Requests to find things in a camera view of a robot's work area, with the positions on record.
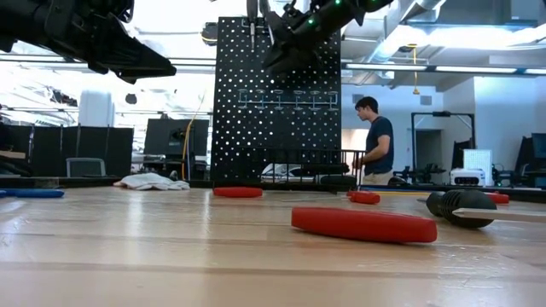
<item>white cloth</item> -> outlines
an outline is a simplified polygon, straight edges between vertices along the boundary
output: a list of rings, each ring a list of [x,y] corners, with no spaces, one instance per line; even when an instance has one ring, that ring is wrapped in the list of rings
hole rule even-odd
[[[155,173],[129,175],[121,181],[113,184],[116,187],[130,188],[135,190],[158,189],[167,190],[187,190],[189,184],[183,181],[172,181]]]

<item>wooden tabletop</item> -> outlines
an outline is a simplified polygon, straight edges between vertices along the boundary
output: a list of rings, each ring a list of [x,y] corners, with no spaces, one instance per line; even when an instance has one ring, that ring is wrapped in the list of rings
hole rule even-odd
[[[417,197],[384,194],[365,206],[320,193],[235,200],[206,189],[84,188],[60,200],[2,199],[0,305],[544,307],[543,223],[472,231],[438,219],[437,242],[413,246],[290,227],[294,206],[430,217]]]
[[[24,159],[26,157],[25,153],[9,152],[4,150],[0,150],[0,155],[11,159]]]

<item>red tool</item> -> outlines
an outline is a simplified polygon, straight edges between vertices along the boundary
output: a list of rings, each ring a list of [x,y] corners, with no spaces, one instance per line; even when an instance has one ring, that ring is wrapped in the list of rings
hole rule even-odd
[[[510,202],[510,197],[506,194],[500,194],[498,192],[485,194],[487,194],[487,196],[489,196],[497,205],[507,205]]]
[[[349,200],[358,204],[377,205],[381,201],[381,196],[373,192],[357,191],[351,193]]]
[[[292,226],[344,239],[385,243],[436,241],[436,223],[429,218],[335,208],[293,208]]]
[[[230,187],[230,188],[215,188],[214,195],[233,198],[252,198],[260,197],[264,193],[261,188],[247,187]]]

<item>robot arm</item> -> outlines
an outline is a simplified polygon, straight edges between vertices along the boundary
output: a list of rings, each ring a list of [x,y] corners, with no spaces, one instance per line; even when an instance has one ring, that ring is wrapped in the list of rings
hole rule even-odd
[[[319,62],[315,48],[327,41],[343,26],[355,20],[362,25],[366,13],[375,12],[393,0],[311,0],[306,13],[297,10],[296,0],[285,5],[280,17],[275,12],[265,15],[274,43],[264,60],[269,73],[291,71]]]
[[[114,72],[125,82],[167,77],[177,69],[135,38],[129,23],[135,0],[2,0],[0,50],[10,52],[17,40],[49,49],[89,69]]]

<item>dark hair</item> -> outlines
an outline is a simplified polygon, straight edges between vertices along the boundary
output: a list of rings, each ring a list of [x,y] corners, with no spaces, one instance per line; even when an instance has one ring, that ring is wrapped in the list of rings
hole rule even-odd
[[[356,104],[355,104],[355,110],[358,111],[359,108],[365,108],[369,107],[374,113],[379,112],[379,106],[377,104],[377,100],[374,97],[366,96],[361,98]]]

